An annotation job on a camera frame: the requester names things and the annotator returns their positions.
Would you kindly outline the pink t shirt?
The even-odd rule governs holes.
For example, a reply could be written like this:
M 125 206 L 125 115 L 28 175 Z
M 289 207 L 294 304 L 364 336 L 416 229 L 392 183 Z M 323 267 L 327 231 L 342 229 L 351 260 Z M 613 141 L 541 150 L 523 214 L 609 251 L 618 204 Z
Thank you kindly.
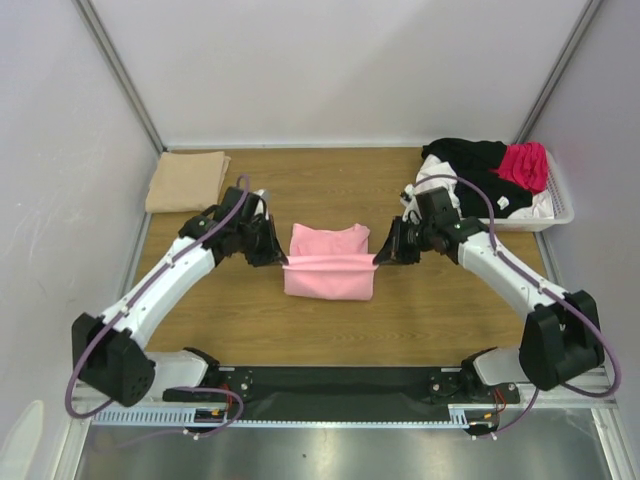
M 284 293 L 323 300 L 371 300 L 377 266 L 368 252 L 369 235 L 369 228 L 361 224 L 339 231 L 294 224 L 288 263 L 283 266 Z

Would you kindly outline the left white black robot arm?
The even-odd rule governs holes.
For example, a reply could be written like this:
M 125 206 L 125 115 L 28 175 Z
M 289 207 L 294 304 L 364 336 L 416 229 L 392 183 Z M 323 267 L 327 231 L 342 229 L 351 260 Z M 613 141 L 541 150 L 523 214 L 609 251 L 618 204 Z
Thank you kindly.
M 131 407 L 144 397 L 185 387 L 199 400 L 214 397 L 220 376 L 212 357 L 194 349 L 151 355 L 146 347 L 181 298 L 225 258 L 241 254 L 254 267 L 287 264 L 267 200 L 238 186 L 185 222 L 158 263 L 118 302 L 72 325 L 73 376 L 108 402 Z

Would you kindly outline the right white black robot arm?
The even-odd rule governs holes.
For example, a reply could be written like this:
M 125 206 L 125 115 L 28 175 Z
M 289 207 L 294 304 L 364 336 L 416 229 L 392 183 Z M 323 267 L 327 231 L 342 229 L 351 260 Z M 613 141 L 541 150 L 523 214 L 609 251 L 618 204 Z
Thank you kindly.
M 549 391 L 601 366 L 605 351 L 595 300 L 548 282 L 497 239 L 489 224 L 461 218 L 448 194 L 422 192 L 406 216 L 393 219 L 374 264 L 412 265 L 434 251 L 475 274 L 524 321 L 517 347 L 489 348 L 465 360 L 463 395 L 481 402 L 503 383 L 529 382 Z

